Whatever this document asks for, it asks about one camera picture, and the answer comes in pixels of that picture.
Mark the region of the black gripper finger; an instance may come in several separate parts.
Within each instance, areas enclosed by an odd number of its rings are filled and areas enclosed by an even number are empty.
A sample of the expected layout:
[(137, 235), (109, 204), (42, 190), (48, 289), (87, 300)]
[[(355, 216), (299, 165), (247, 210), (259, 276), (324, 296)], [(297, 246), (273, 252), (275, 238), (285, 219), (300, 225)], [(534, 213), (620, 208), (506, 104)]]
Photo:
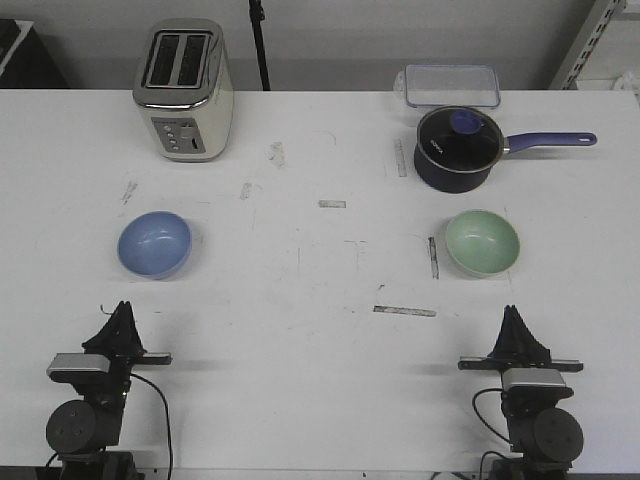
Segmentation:
[(136, 328), (133, 309), (129, 301), (126, 301), (124, 303), (123, 335), (125, 345), (124, 351), (127, 354), (146, 353), (146, 350), (142, 345), (141, 338)]
[(85, 353), (115, 356), (120, 352), (120, 316), (124, 313), (124, 305), (125, 302), (120, 301), (99, 332), (82, 344)]
[(495, 345), (489, 354), (491, 358), (512, 359), (515, 356), (514, 320), (513, 307), (507, 305)]
[(550, 350), (541, 344), (526, 326), (516, 307), (513, 307), (514, 340), (521, 361), (550, 361)]

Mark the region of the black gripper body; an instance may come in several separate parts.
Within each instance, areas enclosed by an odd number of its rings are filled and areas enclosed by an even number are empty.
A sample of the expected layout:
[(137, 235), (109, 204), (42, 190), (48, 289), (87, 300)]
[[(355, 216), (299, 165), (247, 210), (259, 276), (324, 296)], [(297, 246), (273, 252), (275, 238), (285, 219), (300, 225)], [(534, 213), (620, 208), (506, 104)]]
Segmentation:
[(561, 373), (578, 373), (583, 370), (583, 363), (579, 360), (552, 359), (550, 362), (525, 362), (473, 356), (462, 356), (458, 361), (458, 369), (462, 371), (504, 372), (512, 368), (539, 368), (557, 370)]
[(103, 396), (124, 398), (129, 392), (132, 369), (135, 366), (168, 366), (172, 360), (172, 355), (168, 352), (148, 352), (145, 349), (138, 353), (116, 354), (111, 359)]

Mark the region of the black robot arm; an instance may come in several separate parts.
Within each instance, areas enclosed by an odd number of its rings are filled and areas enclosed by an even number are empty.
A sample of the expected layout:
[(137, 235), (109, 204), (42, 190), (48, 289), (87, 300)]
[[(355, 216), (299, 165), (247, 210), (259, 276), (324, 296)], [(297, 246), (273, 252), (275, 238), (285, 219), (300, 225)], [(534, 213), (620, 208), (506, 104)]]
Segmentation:
[(514, 305), (504, 308), (501, 328), (492, 351), (484, 357), (461, 357), (458, 368), (496, 371), (501, 377), (501, 412), (506, 420), (506, 441), (518, 457), (502, 454), (480, 479), (566, 479), (572, 462), (584, 446), (579, 422), (558, 402), (574, 395), (562, 374), (577, 373), (584, 364), (558, 360), (526, 326)]
[(133, 372), (139, 365), (166, 366), (169, 353), (150, 353), (142, 345), (131, 303), (121, 301), (106, 324), (82, 344), (81, 353), (58, 353), (46, 370), (56, 383), (80, 396), (58, 406), (46, 424), (46, 440), (61, 462), (61, 479), (143, 479), (129, 451), (119, 443)]

